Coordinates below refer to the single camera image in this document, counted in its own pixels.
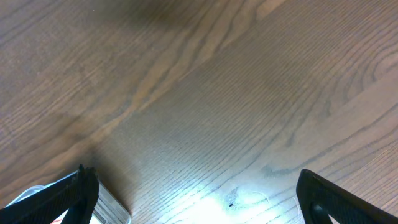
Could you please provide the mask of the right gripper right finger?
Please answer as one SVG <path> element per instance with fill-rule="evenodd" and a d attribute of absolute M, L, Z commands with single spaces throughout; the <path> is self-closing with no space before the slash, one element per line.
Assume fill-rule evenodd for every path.
<path fill-rule="evenodd" d="M 308 169 L 301 170 L 296 194 L 305 223 L 397 223 L 397 217 Z"/>

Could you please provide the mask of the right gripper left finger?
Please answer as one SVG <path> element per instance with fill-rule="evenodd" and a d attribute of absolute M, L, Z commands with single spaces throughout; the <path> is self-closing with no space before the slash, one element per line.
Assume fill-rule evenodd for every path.
<path fill-rule="evenodd" d="M 1 223 L 52 223 L 63 213 L 62 223 L 89 223 L 99 190 L 96 169 L 80 165 L 73 175 L 1 209 Z"/>

